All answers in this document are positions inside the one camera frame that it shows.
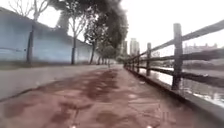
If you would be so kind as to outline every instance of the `railing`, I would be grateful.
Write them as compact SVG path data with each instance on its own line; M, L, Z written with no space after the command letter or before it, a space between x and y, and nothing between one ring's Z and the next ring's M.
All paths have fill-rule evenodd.
M183 61L186 61L186 60L209 61L212 59L224 58L224 49L216 49L212 51L202 51L202 52L196 52L196 53L190 53L190 54L183 54L183 47L182 47L183 41L198 38L206 34L220 31L222 29L224 29L224 20L182 36L180 24L174 24L174 39L152 49L151 49L151 44L148 43L147 51L141 54L139 54L138 52L137 56L126 60L124 63L124 67L133 71L135 70L135 68L137 68L138 73L140 71L140 68L144 68L146 69L146 76L150 75L150 71L156 71L156 72L161 72L164 74L171 75L173 76L173 81L171 86L172 90L179 90L181 78L197 81L200 83L205 83L215 87L224 87L223 78L182 72ZM154 58L151 57L152 52L160 50L170 45L174 45L175 47L173 56L154 57ZM164 60L174 60L173 71L165 70L161 68L153 68L150 65L150 63L153 61L164 61ZM140 66L140 62L146 62L146 66Z

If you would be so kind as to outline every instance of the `wet pavement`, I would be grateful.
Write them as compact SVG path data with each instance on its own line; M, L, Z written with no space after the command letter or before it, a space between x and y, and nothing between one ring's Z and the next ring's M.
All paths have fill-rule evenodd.
M0 103L0 128L216 127L120 66L46 84Z

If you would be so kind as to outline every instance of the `river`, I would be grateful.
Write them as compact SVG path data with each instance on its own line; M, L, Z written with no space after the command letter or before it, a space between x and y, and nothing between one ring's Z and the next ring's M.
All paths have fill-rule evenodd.
M173 68L162 68L167 70L173 70ZM183 69L184 72L195 73L195 74L202 74L202 75L210 75L215 77L224 78L223 71L216 71L216 70L199 70L199 69ZM145 74L145 69L140 69L141 74ZM169 85L172 84L172 76L159 73L155 71L151 71L151 78L159 79L160 81L167 83ZM212 102L216 105L219 105L224 108L224 88L216 88L209 86L207 84L199 83L192 80L182 79L180 88L182 91L191 93L197 97L205 99L209 102Z

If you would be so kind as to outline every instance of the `blue painted wall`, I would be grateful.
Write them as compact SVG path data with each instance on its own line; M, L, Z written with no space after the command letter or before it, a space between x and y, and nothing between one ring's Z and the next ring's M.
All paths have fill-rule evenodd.
M25 61L31 20L0 8L0 61ZM70 63L72 37L38 24L33 61ZM76 62L89 61L91 45L77 40Z

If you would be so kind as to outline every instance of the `tall building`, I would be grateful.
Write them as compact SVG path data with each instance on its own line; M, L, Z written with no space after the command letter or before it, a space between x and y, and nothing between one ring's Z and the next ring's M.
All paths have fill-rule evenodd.
M123 41L120 45L120 54L127 55L127 41Z
M130 55L137 55L139 51L139 43L135 38L131 38Z

